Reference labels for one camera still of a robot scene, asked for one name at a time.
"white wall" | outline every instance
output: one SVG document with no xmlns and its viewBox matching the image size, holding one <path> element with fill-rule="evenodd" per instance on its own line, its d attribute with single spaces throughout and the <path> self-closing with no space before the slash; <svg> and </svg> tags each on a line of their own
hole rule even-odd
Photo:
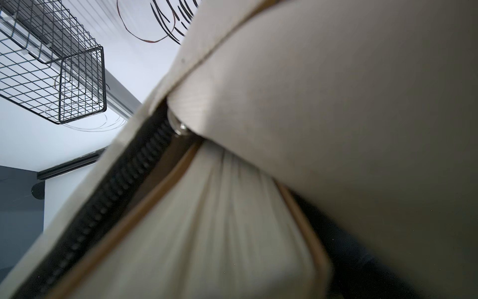
<svg viewBox="0 0 478 299">
<path fill-rule="evenodd" d="M 46 229 L 63 203 L 95 164 L 84 166 L 45 181 L 45 208 L 43 229 Z"/>
</svg>

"brown cable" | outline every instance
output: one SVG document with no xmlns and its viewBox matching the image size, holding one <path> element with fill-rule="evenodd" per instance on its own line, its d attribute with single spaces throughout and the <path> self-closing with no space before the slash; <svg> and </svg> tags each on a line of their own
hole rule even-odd
<svg viewBox="0 0 478 299">
<path fill-rule="evenodd" d="M 123 18 L 121 17 L 120 7 L 119 7 L 119 5 L 118 5 L 118 1 L 119 1 L 119 0 L 116 0 L 116 10 L 118 11 L 118 16 L 119 16 L 119 18 L 121 19 L 121 22 L 123 23 L 123 26 L 124 26 L 124 28 L 126 29 L 126 31 L 128 31 L 132 36 L 136 37 L 137 39 L 139 39 L 139 40 L 141 40 L 141 41 L 144 41 L 144 42 L 147 42 L 147 43 L 152 43 L 152 44 L 153 44 L 153 43 L 157 43 L 157 42 L 159 42 L 159 41 L 162 41 L 163 39 L 165 39 L 166 37 L 169 36 L 169 34 L 166 33 L 166 36 L 165 36 L 165 37 L 163 37 L 163 38 L 161 38 L 161 39 L 159 39 L 159 40 L 157 40 L 157 41 L 150 41 L 150 40 L 147 40 L 147 39 L 139 38 L 139 37 L 137 37 L 136 35 L 134 35 L 134 33 L 132 33 L 132 32 L 126 27 L 126 24 L 124 23 Z M 173 31 L 173 30 L 175 29 L 175 27 L 176 27 L 176 18 L 175 18 L 175 16 L 174 16 L 174 12 L 173 12 L 173 19 L 174 19 L 174 24 L 173 24 L 173 29 L 172 29 L 171 31 Z"/>
</svg>

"dark fabric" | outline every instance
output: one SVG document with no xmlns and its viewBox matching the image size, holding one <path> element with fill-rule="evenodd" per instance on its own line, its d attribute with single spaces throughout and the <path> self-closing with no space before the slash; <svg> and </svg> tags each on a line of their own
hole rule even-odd
<svg viewBox="0 0 478 299">
<path fill-rule="evenodd" d="M 335 268 L 333 285 L 345 299 L 423 298 L 315 206 L 295 195 Z"/>
</svg>

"dark gray wall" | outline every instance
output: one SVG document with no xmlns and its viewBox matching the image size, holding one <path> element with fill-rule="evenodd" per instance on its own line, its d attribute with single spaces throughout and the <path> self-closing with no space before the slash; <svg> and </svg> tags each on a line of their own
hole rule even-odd
<svg viewBox="0 0 478 299">
<path fill-rule="evenodd" d="M 43 200 L 34 198 L 36 172 L 0 166 L 0 281 L 43 231 Z"/>
</svg>

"tan piping trim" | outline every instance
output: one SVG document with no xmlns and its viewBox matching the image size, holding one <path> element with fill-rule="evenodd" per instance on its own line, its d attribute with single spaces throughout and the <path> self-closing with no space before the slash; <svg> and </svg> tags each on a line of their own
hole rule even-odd
<svg viewBox="0 0 478 299">
<path fill-rule="evenodd" d="M 191 165 L 202 141 L 194 143 L 176 167 L 134 209 L 115 225 L 48 293 L 47 299 L 66 298 L 96 269 L 101 261 L 131 232 L 163 196 L 174 187 Z"/>
</svg>

